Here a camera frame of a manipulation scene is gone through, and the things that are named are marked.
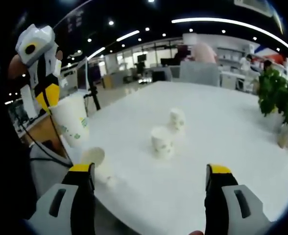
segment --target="white table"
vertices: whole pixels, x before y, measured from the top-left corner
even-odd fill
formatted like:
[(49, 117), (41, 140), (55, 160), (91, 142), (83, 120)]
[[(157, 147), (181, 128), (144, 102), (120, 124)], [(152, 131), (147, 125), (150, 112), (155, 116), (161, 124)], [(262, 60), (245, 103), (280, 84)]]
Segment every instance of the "white table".
[[(185, 144), (169, 161), (152, 157), (150, 130), (172, 107), (186, 114)], [(288, 153), (265, 130), (258, 98), (189, 83), (157, 82), (90, 118), (90, 146), (105, 150), (118, 181), (96, 184), (101, 203), (144, 235), (205, 230), (206, 164), (229, 167), (264, 203), (270, 220), (288, 205)]]

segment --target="paper cup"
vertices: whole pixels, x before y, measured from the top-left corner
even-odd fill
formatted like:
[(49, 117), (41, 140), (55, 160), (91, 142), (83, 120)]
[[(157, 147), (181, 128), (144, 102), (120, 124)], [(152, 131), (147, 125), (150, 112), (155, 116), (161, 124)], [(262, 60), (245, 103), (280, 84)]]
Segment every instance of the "paper cup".
[(108, 183), (113, 179), (112, 170), (107, 161), (105, 161), (105, 151), (102, 148), (95, 147), (83, 151), (81, 156), (82, 164), (95, 164), (95, 179), (101, 183)]
[(50, 107), (50, 111), (70, 147), (80, 147), (88, 140), (89, 125), (83, 96), (68, 96)]
[(154, 153), (157, 158), (169, 159), (174, 154), (173, 138), (165, 127), (154, 127), (151, 132)]
[(183, 131), (186, 125), (184, 113), (176, 108), (170, 111), (170, 125), (176, 131)]

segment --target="ceiling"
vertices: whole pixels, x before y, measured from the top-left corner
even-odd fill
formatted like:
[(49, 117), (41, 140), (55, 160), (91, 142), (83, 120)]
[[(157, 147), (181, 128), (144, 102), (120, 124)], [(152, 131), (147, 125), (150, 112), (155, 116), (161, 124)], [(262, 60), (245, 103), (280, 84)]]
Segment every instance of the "ceiling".
[[(19, 34), (30, 24), (54, 27), (56, 42), (64, 52), (63, 66), (78, 62), (101, 47), (106, 47), (102, 54), (110, 50), (118, 52), (125, 48), (167, 37), (180, 37), (190, 28), (196, 33), (222, 34), (252, 41), (276, 49), (288, 57), (288, 49), (276, 40), (252, 29), (227, 24), (209, 22), (191, 22), (172, 24), (171, 20), (189, 17), (215, 17), (231, 19), (260, 27), (288, 43), (288, 0), (272, 1), (282, 17), (284, 33), (280, 32), (274, 18), (258, 12), (235, 6), (234, 0), (42, 0), (10, 1), (6, 8), (0, 6), (0, 60), (8, 63), (15, 54), (14, 46)], [(134, 30), (140, 33), (116, 42), (116, 39)], [(82, 50), (82, 55), (75, 60), (68, 55)]]

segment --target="plant pot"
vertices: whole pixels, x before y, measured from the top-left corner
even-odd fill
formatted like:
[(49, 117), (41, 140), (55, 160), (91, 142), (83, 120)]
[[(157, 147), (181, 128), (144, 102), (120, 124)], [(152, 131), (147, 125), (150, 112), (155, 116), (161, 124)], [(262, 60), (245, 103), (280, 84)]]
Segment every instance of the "plant pot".
[(266, 126), (271, 132), (278, 133), (284, 122), (284, 117), (278, 112), (271, 113), (265, 117)]

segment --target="floor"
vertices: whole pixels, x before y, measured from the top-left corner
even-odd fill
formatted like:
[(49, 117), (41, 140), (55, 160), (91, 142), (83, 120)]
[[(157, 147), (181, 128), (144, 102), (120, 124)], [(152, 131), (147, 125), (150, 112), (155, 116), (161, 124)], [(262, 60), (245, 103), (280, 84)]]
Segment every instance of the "floor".
[[(98, 86), (97, 97), (99, 104), (101, 108), (104, 108), (147, 85), (133, 82), (112, 90), (105, 90), (102, 86)], [(94, 112), (96, 112), (96, 107), (93, 98), (90, 97), (88, 101), (88, 113), (92, 115)], [(98, 200), (96, 200), (95, 232), (96, 235), (138, 235), (138, 233), (115, 218)]]

